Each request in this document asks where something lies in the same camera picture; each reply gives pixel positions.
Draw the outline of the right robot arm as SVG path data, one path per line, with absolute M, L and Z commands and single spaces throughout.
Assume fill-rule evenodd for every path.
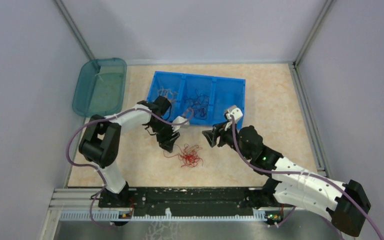
M 264 145 L 250 125 L 237 130 L 222 122 L 202 131 L 211 147 L 229 146 L 258 174 L 268 177 L 261 199 L 267 206 L 292 205 L 330 221 L 339 231 L 358 237 L 371 209 L 363 186 L 344 183 L 312 172 Z

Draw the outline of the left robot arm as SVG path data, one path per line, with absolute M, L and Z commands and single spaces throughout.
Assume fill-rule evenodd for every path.
M 153 102 L 142 100 L 132 108 L 115 115 L 93 115 L 84 131 L 78 150 L 103 177 L 106 192 L 110 200 L 118 207 L 129 203 L 130 193 L 128 182 L 116 163 L 121 135 L 137 126 L 151 130 L 158 145 L 171 153 L 175 141 L 179 138 L 179 129 L 189 122 L 183 116 L 173 121 L 164 119 L 164 115 L 172 108 L 170 101 L 159 96 Z

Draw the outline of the blue three-compartment bin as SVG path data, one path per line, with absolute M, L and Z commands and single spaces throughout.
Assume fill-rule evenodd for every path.
M 225 110 L 233 105 L 245 113 L 245 95 L 246 80 L 242 78 L 156 71 L 146 100 L 167 98 L 171 109 L 164 117 L 169 121 L 191 108 L 191 125 L 212 126 L 224 122 Z

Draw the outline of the teal translucent plastic tray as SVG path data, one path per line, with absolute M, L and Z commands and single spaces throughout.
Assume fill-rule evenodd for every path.
M 123 106 L 127 64 L 121 58 L 93 59 L 85 63 L 77 79 L 72 110 L 81 117 L 113 115 Z

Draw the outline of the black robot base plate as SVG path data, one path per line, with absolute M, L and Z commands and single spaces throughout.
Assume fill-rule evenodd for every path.
M 100 208 L 121 208 L 116 220 L 137 221 L 262 221 L 270 227 L 286 217 L 261 187 L 136 187 L 126 197 L 97 195 Z

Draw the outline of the aluminium frame rail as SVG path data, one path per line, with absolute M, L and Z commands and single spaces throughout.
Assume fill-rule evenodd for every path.
M 342 193 L 332 185 L 315 190 L 276 187 L 136 187 L 115 194 L 95 188 L 53 192 L 50 208 L 69 220 L 96 221 L 273 221 L 295 206 L 329 219 Z

